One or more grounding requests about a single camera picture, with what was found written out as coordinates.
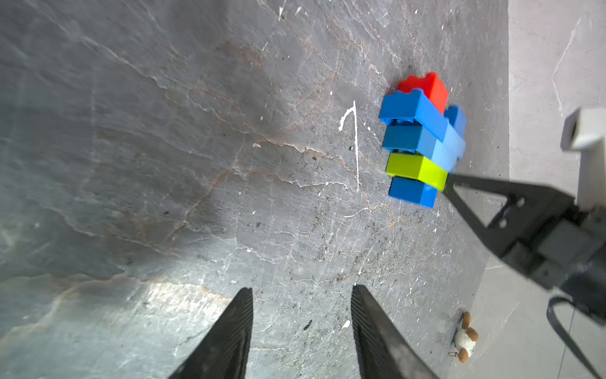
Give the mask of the blue 2x2 lego brick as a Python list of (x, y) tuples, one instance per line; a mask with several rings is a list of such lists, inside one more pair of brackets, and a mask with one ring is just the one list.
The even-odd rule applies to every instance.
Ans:
[(467, 117), (463, 110), (458, 105), (450, 105), (444, 112), (444, 116), (448, 119), (450, 125), (456, 133), (461, 137), (465, 137)]

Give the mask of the dark blue 2x4 lego brick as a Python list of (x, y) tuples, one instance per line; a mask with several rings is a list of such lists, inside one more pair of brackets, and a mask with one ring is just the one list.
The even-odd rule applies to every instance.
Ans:
[(379, 120), (386, 125), (417, 123), (424, 126), (438, 140), (446, 135), (448, 120), (439, 112), (421, 89), (410, 93), (395, 91), (383, 98)]

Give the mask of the light blue long lego brick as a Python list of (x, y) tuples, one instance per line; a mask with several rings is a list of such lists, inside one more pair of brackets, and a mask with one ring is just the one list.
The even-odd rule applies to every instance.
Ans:
[(383, 148), (390, 153), (424, 156), (446, 172), (453, 171), (458, 161), (455, 154), (446, 148), (442, 141), (421, 125), (387, 126)]

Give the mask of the lime green 2x4 lego brick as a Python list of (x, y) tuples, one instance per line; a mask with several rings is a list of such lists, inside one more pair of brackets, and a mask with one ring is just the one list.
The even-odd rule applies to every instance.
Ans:
[(386, 173), (392, 177), (417, 180), (440, 192), (444, 191), (448, 173), (430, 159), (420, 155), (391, 153)]

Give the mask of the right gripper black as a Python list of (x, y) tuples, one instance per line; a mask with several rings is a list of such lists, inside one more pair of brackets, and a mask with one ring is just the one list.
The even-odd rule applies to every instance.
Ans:
[[(457, 188), (504, 198), (484, 224)], [(558, 288), (595, 322), (605, 321), (605, 207), (568, 216), (574, 198), (551, 186), (450, 174), (443, 194), (501, 261), (541, 287)]]

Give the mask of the red 2x2 lego brick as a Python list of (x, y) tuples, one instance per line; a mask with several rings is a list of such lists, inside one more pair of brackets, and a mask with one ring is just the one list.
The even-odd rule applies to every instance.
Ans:
[(450, 93), (437, 73), (430, 72), (424, 77), (409, 76), (398, 85), (398, 90), (403, 93), (411, 93), (414, 89), (422, 90), (440, 113), (445, 112)]

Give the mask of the light blue 2x4 lego brick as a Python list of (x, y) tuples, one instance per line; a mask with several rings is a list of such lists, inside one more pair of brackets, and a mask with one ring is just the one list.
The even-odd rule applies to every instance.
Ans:
[(446, 148), (452, 151), (453, 154), (455, 154), (457, 159), (463, 158), (466, 143), (451, 124), (448, 124), (447, 126), (443, 144)]

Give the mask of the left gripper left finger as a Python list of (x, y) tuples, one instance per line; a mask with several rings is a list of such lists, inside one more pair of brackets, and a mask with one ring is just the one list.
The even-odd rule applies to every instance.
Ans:
[(252, 330), (253, 290), (243, 287), (170, 379), (245, 377)]

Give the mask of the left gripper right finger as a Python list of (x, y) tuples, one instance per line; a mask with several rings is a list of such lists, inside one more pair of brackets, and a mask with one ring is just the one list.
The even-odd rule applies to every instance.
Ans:
[(435, 378), (366, 286), (352, 288), (351, 317), (362, 378)]

